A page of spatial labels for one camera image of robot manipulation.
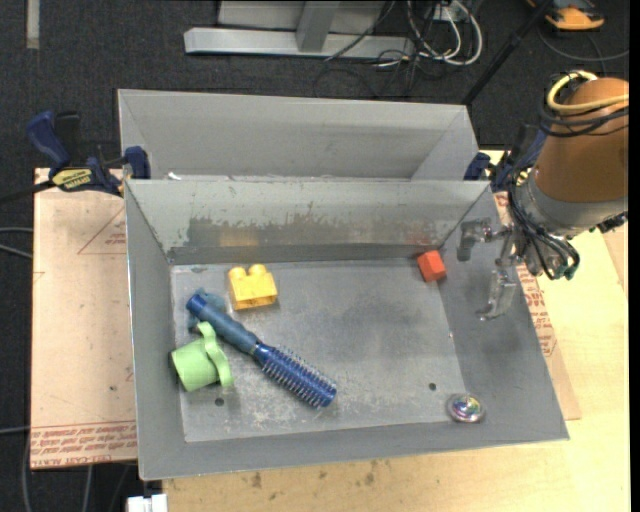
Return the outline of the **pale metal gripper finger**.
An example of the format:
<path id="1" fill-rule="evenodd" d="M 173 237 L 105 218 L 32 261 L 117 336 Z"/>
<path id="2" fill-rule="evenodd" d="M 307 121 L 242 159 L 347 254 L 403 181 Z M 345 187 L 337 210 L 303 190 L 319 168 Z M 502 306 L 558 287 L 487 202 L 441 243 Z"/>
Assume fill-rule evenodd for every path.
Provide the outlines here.
<path id="1" fill-rule="evenodd" d="M 471 259 L 473 247 L 478 243 L 490 243 L 507 237 L 510 227 L 503 225 L 494 228 L 489 217 L 476 218 L 460 224 L 460 238 L 456 248 L 459 262 Z"/>
<path id="2" fill-rule="evenodd" d="M 482 321 L 489 321 L 504 315 L 510 308 L 517 284 L 511 267 L 498 267 L 491 273 L 486 305 L 478 311 Z"/>

